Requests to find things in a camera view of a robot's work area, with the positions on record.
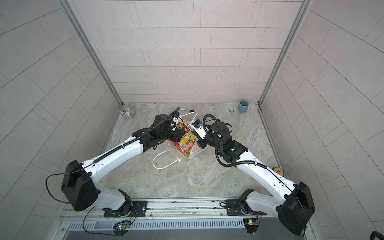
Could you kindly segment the pink orange candy bag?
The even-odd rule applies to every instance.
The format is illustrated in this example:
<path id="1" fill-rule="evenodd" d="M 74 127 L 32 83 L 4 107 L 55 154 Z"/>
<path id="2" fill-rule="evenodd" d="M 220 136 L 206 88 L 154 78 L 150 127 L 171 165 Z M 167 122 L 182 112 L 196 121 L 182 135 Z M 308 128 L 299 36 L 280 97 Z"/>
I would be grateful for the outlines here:
<path id="1" fill-rule="evenodd" d="M 176 143 L 176 147 L 184 154 L 187 155 L 196 142 L 196 136 L 191 130 L 187 129 L 181 140 Z"/>

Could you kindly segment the white printed paper bag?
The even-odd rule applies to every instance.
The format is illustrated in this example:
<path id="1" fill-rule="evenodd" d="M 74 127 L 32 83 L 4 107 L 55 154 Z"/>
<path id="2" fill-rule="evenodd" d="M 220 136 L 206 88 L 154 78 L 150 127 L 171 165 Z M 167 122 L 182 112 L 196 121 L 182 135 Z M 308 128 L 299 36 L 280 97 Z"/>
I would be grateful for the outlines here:
<path id="1" fill-rule="evenodd" d="M 176 130 L 181 130 L 181 137 L 178 138 L 178 142 L 167 140 L 165 142 L 166 150 L 153 158 L 152 165 L 157 170 L 166 169 L 175 163 L 189 162 L 203 151 L 203 149 L 197 145 L 197 136 L 192 133 L 192 123 L 195 122 L 198 112 L 194 110 L 183 111 L 188 113 L 180 115 L 177 120 L 174 119 L 177 123 Z M 163 154 L 170 154 L 171 157 L 174 158 L 174 161 L 164 167 L 158 168 L 155 165 L 155 160 L 158 160 L 159 156 Z"/>

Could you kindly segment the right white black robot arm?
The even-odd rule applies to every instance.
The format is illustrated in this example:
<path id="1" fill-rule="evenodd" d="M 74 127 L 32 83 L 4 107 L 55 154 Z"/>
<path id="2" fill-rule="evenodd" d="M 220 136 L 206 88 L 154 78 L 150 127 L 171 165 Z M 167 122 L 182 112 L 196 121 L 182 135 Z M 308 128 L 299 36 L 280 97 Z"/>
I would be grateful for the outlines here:
<path id="1" fill-rule="evenodd" d="M 221 166 L 240 169 L 270 193 L 263 195 L 246 190 L 239 198 L 244 214 L 265 213 L 278 218 L 291 233 L 305 235 L 307 223 L 316 211 L 311 190 L 305 183 L 296 184 L 263 164 L 247 147 L 233 140 L 228 125 L 219 120 L 212 125 L 196 120 L 190 128 L 199 147 L 215 149 L 215 157 Z"/>

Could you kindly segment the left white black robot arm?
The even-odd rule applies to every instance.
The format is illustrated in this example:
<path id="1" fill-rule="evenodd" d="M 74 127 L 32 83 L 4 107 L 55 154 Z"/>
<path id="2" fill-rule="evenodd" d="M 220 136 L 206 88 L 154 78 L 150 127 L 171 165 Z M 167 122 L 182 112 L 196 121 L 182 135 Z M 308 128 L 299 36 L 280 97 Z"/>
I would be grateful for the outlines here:
<path id="1" fill-rule="evenodd" d="M 127 160 L 155 149 L 167 140 L 179 141 L 182 136 L 182 129 L 177 127 L 180 120 L 178 111 L 156 115 L 150 127 L 134 132 L 115 148 L 82 163 L 77 160 L 69 163 L 61 185 L 69 204 L 76 212 L 89 207 L 104 207 L 126 216 L 131 201 L 128 194 L 103 188 L 99 181 Z"/>

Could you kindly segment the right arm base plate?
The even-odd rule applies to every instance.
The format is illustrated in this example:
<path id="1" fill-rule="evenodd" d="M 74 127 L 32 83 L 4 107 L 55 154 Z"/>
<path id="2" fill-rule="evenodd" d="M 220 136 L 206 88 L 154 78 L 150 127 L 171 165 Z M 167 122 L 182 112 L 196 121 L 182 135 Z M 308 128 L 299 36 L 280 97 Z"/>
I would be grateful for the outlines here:
<path id="1" fill-rule="evenodd" d="M 245 201 L 225 200 L 220 206 L 227 210 L 228 216 L 265 216 L 266 213 L 253 211 Z"/>

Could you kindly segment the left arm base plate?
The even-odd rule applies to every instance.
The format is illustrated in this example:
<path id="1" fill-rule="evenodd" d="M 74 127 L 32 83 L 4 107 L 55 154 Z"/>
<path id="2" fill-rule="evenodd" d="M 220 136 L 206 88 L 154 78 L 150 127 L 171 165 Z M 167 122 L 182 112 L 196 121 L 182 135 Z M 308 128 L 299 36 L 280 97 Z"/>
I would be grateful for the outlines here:
<path id="1" fill-rule="evenodd" d="M 147 206 L 147 201 L 130 201 L 124 203 L 118 210 L 104 208 L 104 218 L 141 218 L 145 216 Z"/>

